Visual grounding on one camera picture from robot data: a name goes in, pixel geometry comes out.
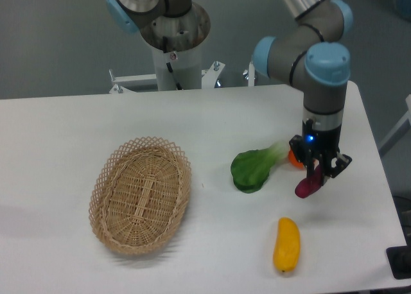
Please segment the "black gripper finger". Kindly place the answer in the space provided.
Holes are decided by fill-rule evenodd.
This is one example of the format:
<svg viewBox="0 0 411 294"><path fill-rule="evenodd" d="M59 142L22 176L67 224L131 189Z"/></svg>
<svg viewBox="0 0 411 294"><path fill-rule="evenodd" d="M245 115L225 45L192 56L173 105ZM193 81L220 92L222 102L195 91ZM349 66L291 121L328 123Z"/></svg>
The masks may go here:
<svg viewBox="0 0 411 294"><path fill-rule="evenodd" d="M321 168L321 185L323 186L329 178L335 178L352 162L352 158L346 154L325 152L320 156L319 166Z"/></svg>
<svg viewBox="0 0 411 294"><path fill-rule="evenodd" d="M315 158L311 147L306 144L301 135L293 136L289 144L297 161L303 163L306 168L306 177L300 181L299 185L317 185L318 176L315 172Z"/></svg>

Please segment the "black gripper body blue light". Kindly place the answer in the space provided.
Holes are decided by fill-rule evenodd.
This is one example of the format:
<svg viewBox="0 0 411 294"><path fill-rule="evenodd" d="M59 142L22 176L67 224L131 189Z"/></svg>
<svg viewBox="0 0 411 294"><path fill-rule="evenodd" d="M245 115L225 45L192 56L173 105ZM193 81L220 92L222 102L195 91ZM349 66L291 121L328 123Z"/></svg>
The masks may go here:
<svg viewBox="0 0 411 294"><path fill-rule="evenodd" d="M304 112L302 116L302 148L304 153L319 156L327 153L336 156L340 152L339 141L343 113L318 114Z"/></svg>

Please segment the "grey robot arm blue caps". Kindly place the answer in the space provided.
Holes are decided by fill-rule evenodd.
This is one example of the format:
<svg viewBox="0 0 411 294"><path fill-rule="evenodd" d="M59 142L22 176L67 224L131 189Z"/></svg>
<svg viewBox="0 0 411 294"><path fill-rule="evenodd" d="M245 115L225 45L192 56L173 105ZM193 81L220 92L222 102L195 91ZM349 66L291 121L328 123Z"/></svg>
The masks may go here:
<svg viewBox="0 0 411 294"><path fill-rule="evenodd" d="M338 143L350 54L340 39L351 29L353 14L340 0L284 0L297 29L289 36L261 39L252 54L255 70L303 92L302 133L290 146L307 169L304 183L318 188L351 162ZM197 48L211 23L193 0L106 0L112 18L125 32L140 32L158 49L176 89L183 84L173 66L177 55Z"/></svg>

